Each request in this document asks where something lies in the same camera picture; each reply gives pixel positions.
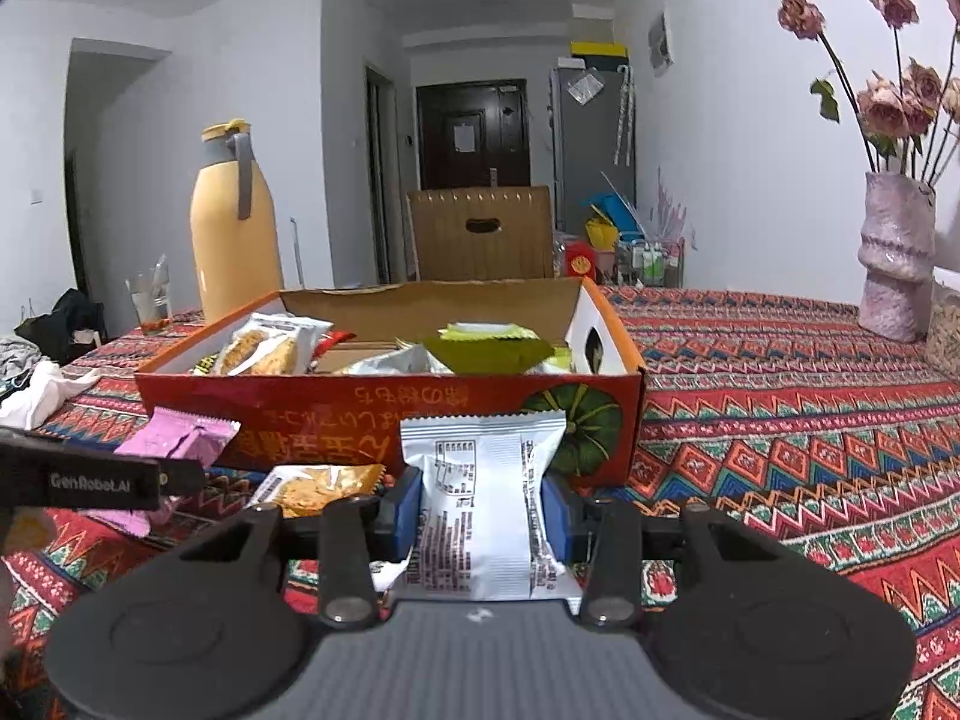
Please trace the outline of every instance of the green pumpkin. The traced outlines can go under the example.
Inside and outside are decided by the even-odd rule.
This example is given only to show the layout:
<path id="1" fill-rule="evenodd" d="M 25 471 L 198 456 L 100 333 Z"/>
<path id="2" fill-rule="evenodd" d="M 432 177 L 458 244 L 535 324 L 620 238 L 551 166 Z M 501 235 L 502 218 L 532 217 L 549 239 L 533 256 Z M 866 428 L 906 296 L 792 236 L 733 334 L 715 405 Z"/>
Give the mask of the green pumpkin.
<path id="1" fill-rule="evenodd" d="M 566 412 L 566 433 L 551 469 L 566 476 L 590 476 L 616 451 L 623 410 L 613 396 L 586 384 L 560 384 L 531 395 L 525 413 Z"/>

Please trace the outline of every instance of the vase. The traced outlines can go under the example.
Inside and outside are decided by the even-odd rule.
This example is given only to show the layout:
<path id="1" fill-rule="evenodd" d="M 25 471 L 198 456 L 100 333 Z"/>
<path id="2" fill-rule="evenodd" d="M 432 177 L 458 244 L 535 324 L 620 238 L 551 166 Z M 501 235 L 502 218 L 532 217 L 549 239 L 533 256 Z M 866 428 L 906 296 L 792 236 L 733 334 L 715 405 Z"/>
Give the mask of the vase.
<path id="1" fill-rule="evenodd" d="M 860 326 L 915 341 L 918 301 L 933 272 L 933 189 L 899 173 L 869 172 L 866 206 L 857 255 L 867 269 Z"/>

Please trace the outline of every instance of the red box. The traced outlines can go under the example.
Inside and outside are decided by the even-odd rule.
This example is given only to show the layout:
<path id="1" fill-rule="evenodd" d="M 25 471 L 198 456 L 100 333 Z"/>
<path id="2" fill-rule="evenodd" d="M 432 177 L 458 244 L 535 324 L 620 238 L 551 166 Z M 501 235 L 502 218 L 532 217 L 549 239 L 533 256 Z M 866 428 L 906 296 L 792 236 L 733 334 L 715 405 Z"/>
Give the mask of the red box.
<path id="1" fill-rule="evenodd" d="M 249 314 L 289 311 L 333 322 L 357 342 L 323 357 L 337 370 L 395 340 L 435 336 L 450 322 L 515 322 L 570 347 L 569 375 L 194 376 L 193 365 L 229 340 Z M 643 402 L 640 353 L 613 306 L 589 279 L 410 282 L 366 290 L 297 290 L 265 295 L 194 333 L 136 372 L 149 413 L 155 406 L 238 420 L 220 463 L 269 470 L 326 459 L 403 469 L 403 418 L 568 412 L 554 459 L 577 485 L 622 485 L 634 454 Z"/>

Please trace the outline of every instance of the tablecloth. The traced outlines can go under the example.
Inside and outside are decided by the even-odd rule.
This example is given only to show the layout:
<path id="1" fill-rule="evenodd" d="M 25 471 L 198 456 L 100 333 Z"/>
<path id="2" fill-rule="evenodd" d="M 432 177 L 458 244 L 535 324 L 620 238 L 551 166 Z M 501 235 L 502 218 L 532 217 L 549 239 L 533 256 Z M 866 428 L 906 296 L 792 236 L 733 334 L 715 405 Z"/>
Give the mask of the tablecloth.
<path id="1" fill-rule="evenodd" d="M 605 292 L 648 367 L 630 482 L 607 493 L 650 514 L 675 514 L 689 498 L 709 501 L 885 598 L 917 635 L 913 680 L 896 718 L 960 719 L 960 384 L 925 365 L 920 346 L 860 329 L 853 306 L 751 293 Z M 45 429 L 117 445 L 146 419 L 133 370 L 198 319 L 179 317 L 160 336 L 134 332 L 75 362 L 71 374 L 102 367 L 106 375 Z M 69 714 L 42 669 L 56 615 L 236 512 L 259 479 L 216 469 L 206 490 L 145 541 L 56 512 L 54 543 L 8 561 L 18 585 L 8 681 L 27 717 Z M 291 566 L 288 600 L 297 608 L 310 607 L 315 568 Z M 651 607 L 672 600 L 668 563 L 645 562 L 643 576 Z"/>

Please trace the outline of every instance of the gray thermos handle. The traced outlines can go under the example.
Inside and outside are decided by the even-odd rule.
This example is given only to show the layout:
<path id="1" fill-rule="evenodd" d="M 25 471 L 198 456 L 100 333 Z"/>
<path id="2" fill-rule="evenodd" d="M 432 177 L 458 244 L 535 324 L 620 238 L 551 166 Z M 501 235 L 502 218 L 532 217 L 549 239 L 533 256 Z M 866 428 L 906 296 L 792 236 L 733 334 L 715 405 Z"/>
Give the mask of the gray thermos handle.
<path id="1" fill-rule="evenodd" d="M 243 221 L 250 218 L 251 204 L 253 204 L 253 148 L 250 145 L 250 134 L 229 132 L 227 147 L 236 157 L 239 169 L 237 218 Z"/>

